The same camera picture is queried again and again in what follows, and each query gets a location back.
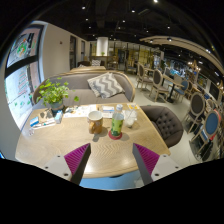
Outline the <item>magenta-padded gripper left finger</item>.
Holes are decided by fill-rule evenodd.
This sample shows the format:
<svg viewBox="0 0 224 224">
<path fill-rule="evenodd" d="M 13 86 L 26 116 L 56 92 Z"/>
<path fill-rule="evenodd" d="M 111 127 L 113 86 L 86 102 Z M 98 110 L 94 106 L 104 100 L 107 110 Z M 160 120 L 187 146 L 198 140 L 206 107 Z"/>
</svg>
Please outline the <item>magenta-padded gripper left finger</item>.
<svg viewBox="0 0 224 224">
<path fill-rule="evenodd" d="M 90 154 L 91 144 L 87 143 L 66 155 L 56 155 L 43 166 L 43 169 L 79 185 Z"/>
</svg>

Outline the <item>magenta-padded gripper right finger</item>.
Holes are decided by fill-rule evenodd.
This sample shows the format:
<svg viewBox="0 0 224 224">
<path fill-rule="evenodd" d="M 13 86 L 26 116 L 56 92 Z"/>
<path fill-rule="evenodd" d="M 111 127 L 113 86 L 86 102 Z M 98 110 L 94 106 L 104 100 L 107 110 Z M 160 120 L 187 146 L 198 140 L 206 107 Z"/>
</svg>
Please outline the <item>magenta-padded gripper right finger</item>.
<svg viewBox="0 0 224 224">
<path fill-rule="evenodd" d="M 136 143 L 133 144 L 132 153 L 144 185 L 182 169 L 169 155 L 158 155 L 150 149 Z"/>
</svg>

